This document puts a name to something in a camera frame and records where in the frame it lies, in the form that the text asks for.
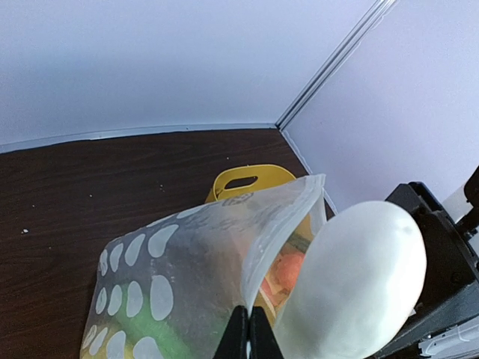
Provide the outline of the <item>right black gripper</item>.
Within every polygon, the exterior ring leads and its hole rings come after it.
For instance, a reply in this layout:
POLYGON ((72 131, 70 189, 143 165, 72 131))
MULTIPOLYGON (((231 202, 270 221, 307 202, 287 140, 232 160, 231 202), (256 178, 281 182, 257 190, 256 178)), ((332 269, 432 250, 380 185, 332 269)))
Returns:
POLYGON ((467 182, 463 193, 471 209, 459 221, 422 182, 400 184, 387 197, 419 226, 427 270, 415 314, 375 358, 419 358, 421 341, 478 316, 478 256, 469 245, 478 225, 478 184, 467 182))

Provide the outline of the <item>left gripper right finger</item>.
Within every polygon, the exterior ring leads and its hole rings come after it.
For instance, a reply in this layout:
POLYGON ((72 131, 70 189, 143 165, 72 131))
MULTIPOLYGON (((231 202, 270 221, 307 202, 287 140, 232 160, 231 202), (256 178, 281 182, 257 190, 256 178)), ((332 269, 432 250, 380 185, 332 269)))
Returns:
POLYGON ((249 323, 251 346, 249 357, 252 359, 284 359, 262 307, 253 307, 249 323))

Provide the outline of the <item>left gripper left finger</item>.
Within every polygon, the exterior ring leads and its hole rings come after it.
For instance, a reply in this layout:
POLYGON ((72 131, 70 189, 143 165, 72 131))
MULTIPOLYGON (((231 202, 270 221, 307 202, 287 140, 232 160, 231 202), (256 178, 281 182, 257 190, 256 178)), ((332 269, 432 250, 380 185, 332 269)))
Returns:
POLYGON ((236 306, 213 359, 247 359, 248 332, 248 310, 244 306, 236 306))

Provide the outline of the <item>dotted clear zip bag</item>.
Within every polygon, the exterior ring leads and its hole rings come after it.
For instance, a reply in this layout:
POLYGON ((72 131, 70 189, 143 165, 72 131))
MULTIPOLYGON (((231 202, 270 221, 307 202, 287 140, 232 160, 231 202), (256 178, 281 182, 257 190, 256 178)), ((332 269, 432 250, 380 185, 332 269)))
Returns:
POLYGON ((115 320, 149 309, 193 358, 211 358, 236 306, 254 304, 276 255, 324 202, 324 175, 196 206, 113 239, 100 254, 81 358, 164 358, 153 338, 133 348, 115 320))

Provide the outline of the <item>white toy radish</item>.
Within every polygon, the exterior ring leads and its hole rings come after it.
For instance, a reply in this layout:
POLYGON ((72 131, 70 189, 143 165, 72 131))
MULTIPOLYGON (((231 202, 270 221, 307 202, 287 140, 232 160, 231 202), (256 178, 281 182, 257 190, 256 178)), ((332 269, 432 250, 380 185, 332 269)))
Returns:
POLYGON ((276 319, 285 358, 368 358, 413 311, 427 256, 413 217, 386 201, 336 215, 312 241, 276 319))

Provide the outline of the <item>light green toy gourd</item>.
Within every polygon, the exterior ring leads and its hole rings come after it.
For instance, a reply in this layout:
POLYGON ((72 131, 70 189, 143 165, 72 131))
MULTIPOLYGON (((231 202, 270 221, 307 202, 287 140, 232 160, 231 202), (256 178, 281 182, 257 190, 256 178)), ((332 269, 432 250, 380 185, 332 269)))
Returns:
POLYGON ((128 317, 125 310, 120 310, 114 318, 126 332, 126 342, 131 348, 139 340, 150 337, 164 358, 193 358, 190 348, 175 330, 165 320, 154 320, 149 309, 141 310, 134 317, 128 317))

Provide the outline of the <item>yellow plastic basket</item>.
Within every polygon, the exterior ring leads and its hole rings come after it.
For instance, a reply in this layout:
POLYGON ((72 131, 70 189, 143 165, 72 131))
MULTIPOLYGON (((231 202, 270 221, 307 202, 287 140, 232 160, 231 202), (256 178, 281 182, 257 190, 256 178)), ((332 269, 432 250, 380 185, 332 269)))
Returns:
MULTIPOLYGON (((276 187, 291 182, 295 178, 289 170, 277 165, 252 165, 227 169, 216 177, 206 202, 225 200, 241 194, 276 187)), ((305 253, 325 222, 326 208, 324 202, 321 202, 318 208, 307 214, 302 220, 278 254, 289 251, 305 253)), ((273 316, 278 313, 266 303, 260 290, 254 304, 263 307, 267 313, 271 313, 273 316)))

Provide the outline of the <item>orange toy carrot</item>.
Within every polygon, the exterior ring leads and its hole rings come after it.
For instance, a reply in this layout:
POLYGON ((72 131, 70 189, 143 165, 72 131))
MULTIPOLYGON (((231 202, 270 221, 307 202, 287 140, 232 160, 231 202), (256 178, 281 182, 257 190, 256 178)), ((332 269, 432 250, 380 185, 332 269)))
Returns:
POLYGON ((275 312, 279 311, 293 291, 304 258, 305 253, 300 251, 281 252, 266 273, 260 293, 275 312))

